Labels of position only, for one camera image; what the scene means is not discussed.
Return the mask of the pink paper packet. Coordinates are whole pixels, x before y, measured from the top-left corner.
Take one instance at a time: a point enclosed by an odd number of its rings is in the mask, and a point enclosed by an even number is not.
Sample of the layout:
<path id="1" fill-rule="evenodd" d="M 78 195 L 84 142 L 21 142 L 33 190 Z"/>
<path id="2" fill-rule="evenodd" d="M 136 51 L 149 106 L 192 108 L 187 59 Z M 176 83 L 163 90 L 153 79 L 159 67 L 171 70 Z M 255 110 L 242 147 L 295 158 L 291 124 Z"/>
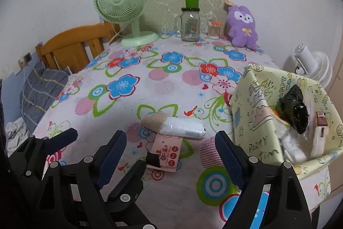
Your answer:
<path id="1" fill-rule="evenodd" d="M 147 154 L 148 168 L 175 172 L 180 157 L 183 139 L 178 136 L 157 134 Z"/>

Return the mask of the white crumpled cloth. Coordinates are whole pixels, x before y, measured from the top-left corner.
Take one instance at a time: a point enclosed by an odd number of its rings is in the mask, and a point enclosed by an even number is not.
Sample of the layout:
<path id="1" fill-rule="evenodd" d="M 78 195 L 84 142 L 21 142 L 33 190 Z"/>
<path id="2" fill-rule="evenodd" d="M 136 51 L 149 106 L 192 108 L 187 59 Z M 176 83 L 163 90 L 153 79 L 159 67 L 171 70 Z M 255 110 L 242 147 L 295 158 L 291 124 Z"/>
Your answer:
<path id="1" fill-rule="evenodd" d="M 5 127 L 6 132 L 6 151 L 8 156 L 29 137 L 29 131 L 22 117 L 14 122 L 8 122 Z"/>

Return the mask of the grey plaid pillow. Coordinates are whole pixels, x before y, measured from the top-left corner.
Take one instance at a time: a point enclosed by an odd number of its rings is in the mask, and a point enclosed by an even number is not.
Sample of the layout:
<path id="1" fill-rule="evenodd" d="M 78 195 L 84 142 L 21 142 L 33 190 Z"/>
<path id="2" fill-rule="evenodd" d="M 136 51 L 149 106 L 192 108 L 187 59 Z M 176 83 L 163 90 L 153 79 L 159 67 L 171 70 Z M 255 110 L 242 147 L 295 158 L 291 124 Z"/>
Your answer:
<path id="1" fill-rule="evenodd" d="M 66 71 L 51 69 L 39 61 L 25 79 L 20 93 L 20 112 L 30 135 L 64 89 L 68 78 Z"/>

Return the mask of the white tissue pack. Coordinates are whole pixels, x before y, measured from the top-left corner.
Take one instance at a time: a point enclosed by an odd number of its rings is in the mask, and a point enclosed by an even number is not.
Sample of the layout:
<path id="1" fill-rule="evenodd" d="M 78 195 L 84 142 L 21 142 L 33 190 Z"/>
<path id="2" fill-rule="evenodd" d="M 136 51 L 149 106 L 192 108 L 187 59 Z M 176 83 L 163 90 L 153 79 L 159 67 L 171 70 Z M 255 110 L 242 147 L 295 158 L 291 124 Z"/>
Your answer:
<path id="1" fill-rule="evenodd" d="M 323 155 L 328 133 L 329 127 L 325 114 L 322 111 L 317 111 L 314 119 L 314 135 L 310 153 L 311 159 L 319 158 Z"/>

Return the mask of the wooden chair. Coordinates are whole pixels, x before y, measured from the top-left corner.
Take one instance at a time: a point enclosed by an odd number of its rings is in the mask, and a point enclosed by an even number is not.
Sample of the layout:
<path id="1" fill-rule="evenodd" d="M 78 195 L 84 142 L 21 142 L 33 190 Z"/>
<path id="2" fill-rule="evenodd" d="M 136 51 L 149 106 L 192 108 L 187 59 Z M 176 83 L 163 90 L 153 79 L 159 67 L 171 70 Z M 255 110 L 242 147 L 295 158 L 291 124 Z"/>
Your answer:
<path id="1" fill-rule="evenodd" d="M 69 68 L 72 73 L 81 71 L 104 50 L 104 43 L 117 40 L 118 24 L 107 21 L 95 25 L 66 30 L 35 47 L 40 61 L 51 69 Z"/>

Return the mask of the black plastic bag roll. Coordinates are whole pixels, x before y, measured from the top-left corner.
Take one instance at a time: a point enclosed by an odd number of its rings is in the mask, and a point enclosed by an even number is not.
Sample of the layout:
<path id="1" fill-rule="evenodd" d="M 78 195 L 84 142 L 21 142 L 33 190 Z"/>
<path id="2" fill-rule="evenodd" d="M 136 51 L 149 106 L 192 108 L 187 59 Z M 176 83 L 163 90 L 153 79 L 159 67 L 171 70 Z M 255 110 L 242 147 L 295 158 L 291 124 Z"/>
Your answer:
<path id="1" fill-rule="evenodd" d="M 282 98 L 278 99 L 276 110 L 281 119 L 288 122 L 298 134 L 306 131 L 309 115 L 299 86 L 293 85 Z"/>

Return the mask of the floral tablecloth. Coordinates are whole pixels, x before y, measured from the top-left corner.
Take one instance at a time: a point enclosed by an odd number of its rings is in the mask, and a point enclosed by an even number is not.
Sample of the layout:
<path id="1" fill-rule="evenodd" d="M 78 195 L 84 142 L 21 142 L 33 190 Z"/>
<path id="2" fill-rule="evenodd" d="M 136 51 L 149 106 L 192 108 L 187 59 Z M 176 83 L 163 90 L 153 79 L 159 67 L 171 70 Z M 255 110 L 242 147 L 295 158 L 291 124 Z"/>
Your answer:
<path id="1" fill-rule="evenodd" d="M 151 113 L 195 118 L 206 135 L 183 139 L 175 172 L 149 168 L 138 206 L 159 228 L 222 228 L 239 193 L 215 147 L 215 134 L 234 137 L 230 99 L 249 64 L 277 68 L 261 50 L 233 47 L 225 39 L 202 37 L 186 43 L 163 34 L 152 44 L 125 48 L 113 44 L 86 67 L 69 77 L 34 131 L 53 138 L 68 128 L 78 131 L 75 142 L 47 157 L 47 164 L 78 163 L 107 144 L 117 130 L 127 146 L 109 184 L 107 197 L 137 160 L 144 160 L 155 133 L 141 120 Z M 325 167 L 301 181 L 310 210 L 330 193 Z"/>

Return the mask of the white floor fan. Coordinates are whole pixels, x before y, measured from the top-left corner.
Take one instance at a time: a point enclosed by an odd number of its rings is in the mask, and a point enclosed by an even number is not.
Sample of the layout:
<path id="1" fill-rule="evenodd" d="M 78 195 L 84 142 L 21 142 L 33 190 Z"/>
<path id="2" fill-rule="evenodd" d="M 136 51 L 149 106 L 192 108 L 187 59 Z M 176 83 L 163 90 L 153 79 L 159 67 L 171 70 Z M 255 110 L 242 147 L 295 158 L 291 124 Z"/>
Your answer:
<path id="1" fill-rule="evenodd" d="M 305 44 L 299 44 L 294 48 L 293 56 L 296 60 L 295 74 L 315 80 L 323 88 L 329 86 L 332 65 L 324 52 L 311 52 Z"/>

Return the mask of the green desk fan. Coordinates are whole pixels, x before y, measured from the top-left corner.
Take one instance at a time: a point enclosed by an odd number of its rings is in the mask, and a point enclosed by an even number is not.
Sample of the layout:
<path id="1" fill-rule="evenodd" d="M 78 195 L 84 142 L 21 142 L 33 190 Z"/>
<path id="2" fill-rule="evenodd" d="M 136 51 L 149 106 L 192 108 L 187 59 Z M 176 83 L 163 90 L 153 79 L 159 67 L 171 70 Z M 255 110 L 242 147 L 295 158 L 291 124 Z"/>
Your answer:
<path id="1" fill-rule="evenodd" d="M 140 47 L 158 40 L 157 33 L 141 31 L 139 18 L 146 10 L 149 0 L 93 0 L 95 10 L 105 21 L 113 24 L 130 24 L 131 34 L 124 36 L 121 45 Z"/>

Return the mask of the glass mason jar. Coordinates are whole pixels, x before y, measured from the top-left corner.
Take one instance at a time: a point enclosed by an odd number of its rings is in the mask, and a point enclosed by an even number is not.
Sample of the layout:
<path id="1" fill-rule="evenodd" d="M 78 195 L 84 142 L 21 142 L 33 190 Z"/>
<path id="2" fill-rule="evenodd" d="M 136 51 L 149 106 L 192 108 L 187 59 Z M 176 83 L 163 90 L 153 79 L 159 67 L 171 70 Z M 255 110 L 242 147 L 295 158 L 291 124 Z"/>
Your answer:
<path id="1" fill-rule="evenodd" d="M 175 17 L 175 32 L 185 42 L 198 42 L 201 32 L 201 17 L 199 8 L 181 8 L 181 13 Z"/>

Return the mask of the green patterned board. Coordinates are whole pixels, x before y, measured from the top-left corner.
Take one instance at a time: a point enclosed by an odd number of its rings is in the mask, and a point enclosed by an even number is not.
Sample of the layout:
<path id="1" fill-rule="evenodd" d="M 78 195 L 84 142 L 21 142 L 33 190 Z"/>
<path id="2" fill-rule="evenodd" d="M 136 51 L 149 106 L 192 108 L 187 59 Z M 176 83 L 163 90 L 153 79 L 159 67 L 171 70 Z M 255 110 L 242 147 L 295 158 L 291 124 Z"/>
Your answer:
<path id="1" fill-rule="evenodd" d="M 200 32 L 206 33 L 208 21 L 224 23 L 227 10 L 226 0 L 199 0 Z M 140 17 L 140 29 L 156 33 L 168 33 L 175 30 L 175 18 L 185 7 L 185 0 L 149 0 L 145 12 Z"/>

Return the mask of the toothpick holder orange lid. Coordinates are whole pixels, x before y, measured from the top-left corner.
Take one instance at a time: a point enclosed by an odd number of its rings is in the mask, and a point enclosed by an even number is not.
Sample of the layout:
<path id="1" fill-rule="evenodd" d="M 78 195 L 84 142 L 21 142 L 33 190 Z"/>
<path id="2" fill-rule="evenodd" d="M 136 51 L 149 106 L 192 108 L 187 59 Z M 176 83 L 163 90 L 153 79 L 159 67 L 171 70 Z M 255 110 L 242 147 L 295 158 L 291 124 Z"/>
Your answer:
<path id="1" fill-rule="evenodd" d="M 208 37 L 210 39 L 219 39 L 222 27 L 223 27 L 223 23 L 220 23 L 220 22 L 214 21 L 214 20 L 209 20 Z"/>

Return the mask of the purple bunny plush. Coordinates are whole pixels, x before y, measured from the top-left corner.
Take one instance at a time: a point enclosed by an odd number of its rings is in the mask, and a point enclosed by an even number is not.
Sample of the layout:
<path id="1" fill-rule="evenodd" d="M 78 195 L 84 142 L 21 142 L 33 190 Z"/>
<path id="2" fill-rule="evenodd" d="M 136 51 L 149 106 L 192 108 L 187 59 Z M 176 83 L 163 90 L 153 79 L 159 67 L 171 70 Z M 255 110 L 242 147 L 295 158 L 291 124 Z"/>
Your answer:
<path id="1" fill-rule="evenodd" d="M 229 6 L 226 23 L 227 37 L 231 40 L 232 46 L 257 50 L 255 19 L 246 6 Z"/>

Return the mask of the green lid on jar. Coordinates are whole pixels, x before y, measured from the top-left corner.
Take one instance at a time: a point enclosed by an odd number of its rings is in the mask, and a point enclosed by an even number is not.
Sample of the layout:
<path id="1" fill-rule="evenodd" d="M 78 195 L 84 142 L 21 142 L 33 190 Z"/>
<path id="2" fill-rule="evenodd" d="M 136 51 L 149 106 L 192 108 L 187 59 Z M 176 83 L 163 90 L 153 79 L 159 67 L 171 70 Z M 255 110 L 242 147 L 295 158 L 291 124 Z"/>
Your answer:
<path id="1" fill-rule="evenodd" d="M 187 9 L 199 8 L 199 0 L 185 0 L 185 7 Z"/>

